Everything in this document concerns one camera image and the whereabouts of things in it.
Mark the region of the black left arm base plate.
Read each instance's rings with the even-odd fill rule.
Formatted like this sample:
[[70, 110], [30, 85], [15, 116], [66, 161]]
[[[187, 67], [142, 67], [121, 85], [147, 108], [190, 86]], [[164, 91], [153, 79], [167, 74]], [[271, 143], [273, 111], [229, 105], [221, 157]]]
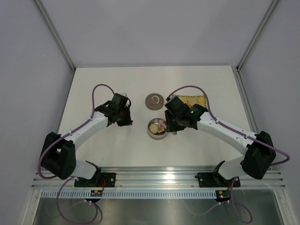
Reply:
[[114, 188], [116, 173], [113, 172], [97, 172], [91, 179], [79, 178], [75, 180], [76, 188]]

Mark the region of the pink cat paw tongs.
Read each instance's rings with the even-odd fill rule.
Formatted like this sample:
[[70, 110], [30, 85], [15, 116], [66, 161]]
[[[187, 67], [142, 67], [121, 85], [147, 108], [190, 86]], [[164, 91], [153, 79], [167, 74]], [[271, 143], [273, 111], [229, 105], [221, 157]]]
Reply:
[[[164, 128], [164, 130], [165, 131], [167, 131], [167, 123], [166, 123], [166, 121], [165, 120], [163, 120], [163, 119], [160, 119], [159, 120], [159, 124], [160, 124], [160, 126], [162, 126], [163, 128]], [[174, 131], [174, 132], [171, 132], [173, 135], [176, 135], [177, 134], [177, 132], [176, 131]]]

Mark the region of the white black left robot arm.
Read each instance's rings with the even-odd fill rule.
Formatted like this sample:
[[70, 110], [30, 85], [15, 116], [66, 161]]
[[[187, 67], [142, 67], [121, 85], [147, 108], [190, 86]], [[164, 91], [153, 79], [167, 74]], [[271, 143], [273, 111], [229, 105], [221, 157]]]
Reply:
[[42, 148], [38, 162], [38, 174], [41, 178], [44, 168], [65, 180], [77, 177], [78, 187], [99, 187], [105, 183], [101, 168], [92, 162], [76, 160], [76, 151], [98, 131], [112, 124], [119, 127], [131, 126], [131, 100], [122, 94], [115, 93], [112, 100], [95, 107], [91, 116], [81, 125], [62, 134], [49, 133]]

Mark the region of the round steel lunch box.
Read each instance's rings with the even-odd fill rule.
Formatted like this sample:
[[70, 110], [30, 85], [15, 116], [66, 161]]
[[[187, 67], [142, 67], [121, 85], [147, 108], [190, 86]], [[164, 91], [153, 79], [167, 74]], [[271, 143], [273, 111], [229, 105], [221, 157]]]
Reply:
[[147, 133], [152, 139], [164, 139], [168, 134], [166, 121], [161, 118], [152, 119], [147, 125]]

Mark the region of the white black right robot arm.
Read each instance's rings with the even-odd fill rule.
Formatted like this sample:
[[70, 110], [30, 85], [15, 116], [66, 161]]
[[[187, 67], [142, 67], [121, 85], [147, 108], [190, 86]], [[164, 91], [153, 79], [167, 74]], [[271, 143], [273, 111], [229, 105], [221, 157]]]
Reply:
[[179, 97], [165, 103], [165, 120], [169, 133], [176, 134], [186, 128], [206, 132], [236, 149], [242, 156], [221, 161], [212, 172], [199, 172], [200, 187], [227, 187], [243, 175], [261, 180], [273, 163], [276, 153], [268, 133], [246, 132], [231, 127], [212, 116], [208, 108], [199, 104], [189, 107]]

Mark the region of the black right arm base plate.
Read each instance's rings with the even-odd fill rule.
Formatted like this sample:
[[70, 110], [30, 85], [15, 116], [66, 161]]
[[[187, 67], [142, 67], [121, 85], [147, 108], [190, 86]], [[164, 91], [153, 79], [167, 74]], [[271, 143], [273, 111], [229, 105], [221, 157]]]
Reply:
[[239, 178], [226, 180], [215, 172], [199, 172], [195, 178], [198, 180], [200, 188], [229, 188], [234, 181], [233, 187], [241, 187]]

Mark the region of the taupe round lunch box lid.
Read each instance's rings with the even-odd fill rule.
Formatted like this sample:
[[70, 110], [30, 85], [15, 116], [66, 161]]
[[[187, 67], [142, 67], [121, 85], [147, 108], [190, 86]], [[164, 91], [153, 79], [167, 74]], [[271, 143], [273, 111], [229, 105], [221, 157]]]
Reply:
[[158, 93], [151, 93], [146, 97], [145, 105], [152, 111], [158, 111], [164, 106], [164, 99]]

